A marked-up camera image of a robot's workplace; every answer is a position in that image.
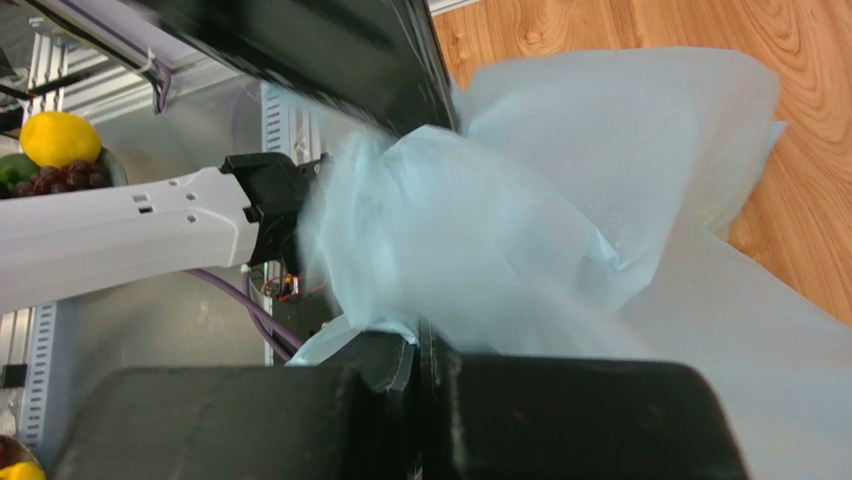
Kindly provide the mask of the green fake apple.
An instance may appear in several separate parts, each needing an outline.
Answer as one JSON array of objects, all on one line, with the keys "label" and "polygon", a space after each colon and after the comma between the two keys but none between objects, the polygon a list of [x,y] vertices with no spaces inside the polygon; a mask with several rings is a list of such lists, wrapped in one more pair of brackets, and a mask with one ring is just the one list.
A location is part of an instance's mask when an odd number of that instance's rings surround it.
[{"label": "green fake apple", "polygon": [[14,196],[15,186],[28,181],[40,172],[40,167],[23,153],[8,154],[1,158],[1,199]]}]

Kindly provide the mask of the yellow fake banana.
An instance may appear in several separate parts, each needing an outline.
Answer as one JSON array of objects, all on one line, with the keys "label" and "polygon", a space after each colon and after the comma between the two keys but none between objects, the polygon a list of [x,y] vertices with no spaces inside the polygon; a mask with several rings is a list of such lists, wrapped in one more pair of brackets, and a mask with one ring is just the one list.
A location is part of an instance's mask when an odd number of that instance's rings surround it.
[{"label": "yellow fake banana", "polygon": [[46,480],[46,475],[36,463],[18,462],[1,469],[0,480]]}]

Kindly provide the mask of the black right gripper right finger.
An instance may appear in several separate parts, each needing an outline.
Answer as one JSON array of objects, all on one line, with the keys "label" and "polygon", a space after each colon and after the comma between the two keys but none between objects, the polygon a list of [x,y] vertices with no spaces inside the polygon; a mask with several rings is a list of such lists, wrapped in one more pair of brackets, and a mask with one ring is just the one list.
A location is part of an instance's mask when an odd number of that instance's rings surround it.
[{"label": "black right gripper right finger", "polygon": [[462,353],[420,327],[428,479],[744,479],[720,402],[677,363]]}]

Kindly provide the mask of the red purple fake grape bunch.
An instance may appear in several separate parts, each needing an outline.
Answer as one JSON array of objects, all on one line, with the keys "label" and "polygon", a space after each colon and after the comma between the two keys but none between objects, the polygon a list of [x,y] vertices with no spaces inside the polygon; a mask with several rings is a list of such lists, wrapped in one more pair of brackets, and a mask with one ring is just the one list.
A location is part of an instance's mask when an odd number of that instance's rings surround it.
[{"label": "red purple fake grape bunch", "polygon": [[111,175],[105,167],[76,161],[62,168],[41,168],[40,172],[28,181],[15,186],[12,198],[101,189],[112,185]]}]

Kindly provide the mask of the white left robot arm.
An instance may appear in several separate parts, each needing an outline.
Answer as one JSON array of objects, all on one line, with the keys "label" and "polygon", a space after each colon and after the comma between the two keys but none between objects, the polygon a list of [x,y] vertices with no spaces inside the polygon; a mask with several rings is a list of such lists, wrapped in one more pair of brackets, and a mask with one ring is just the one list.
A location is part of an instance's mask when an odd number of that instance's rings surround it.
[{"label": "white left robot arm", "polygon": [[[424,1],[153,1],[160,26],[243,73],[394,138],[455,130],[450,78]],[[1,204],[1,309],[176,271],[294,261],[319,161],[228,156],[147,184]]]}]

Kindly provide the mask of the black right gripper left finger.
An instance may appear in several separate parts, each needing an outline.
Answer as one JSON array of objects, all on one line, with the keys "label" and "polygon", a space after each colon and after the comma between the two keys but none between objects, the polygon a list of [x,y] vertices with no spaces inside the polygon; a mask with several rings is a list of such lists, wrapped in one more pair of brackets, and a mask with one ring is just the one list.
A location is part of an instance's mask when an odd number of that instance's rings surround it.
[{"label": "black right gripper left finger", "polygon": [[417,349],[362,333],[322,363],[136,368],[78,410],[53,479],[403,479]]}]

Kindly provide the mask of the light blue plastic bag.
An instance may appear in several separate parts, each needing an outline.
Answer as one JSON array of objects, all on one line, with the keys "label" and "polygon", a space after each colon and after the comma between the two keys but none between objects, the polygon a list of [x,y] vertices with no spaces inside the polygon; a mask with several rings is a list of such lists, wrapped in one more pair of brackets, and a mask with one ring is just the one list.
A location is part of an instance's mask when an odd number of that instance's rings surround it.
[{"label": "light blue plastic bag", "polygon": [[479,71],[461,133],[351,133],[298,227],[342,313],[294,363],[419,319],[468,351],[681,362],[753,478],[849,478],[850,328],[724,238],[779,96],[738,51],[578,51]]}]

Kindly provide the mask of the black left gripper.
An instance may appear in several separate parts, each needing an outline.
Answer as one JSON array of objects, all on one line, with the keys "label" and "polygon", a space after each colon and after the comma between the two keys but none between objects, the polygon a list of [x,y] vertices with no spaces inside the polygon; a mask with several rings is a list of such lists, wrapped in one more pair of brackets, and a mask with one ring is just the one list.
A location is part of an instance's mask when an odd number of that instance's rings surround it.
[{"label": "black left gripper", "polygon": [[458,131],[425,1],[145,1],[165,32],[394,137]]}]

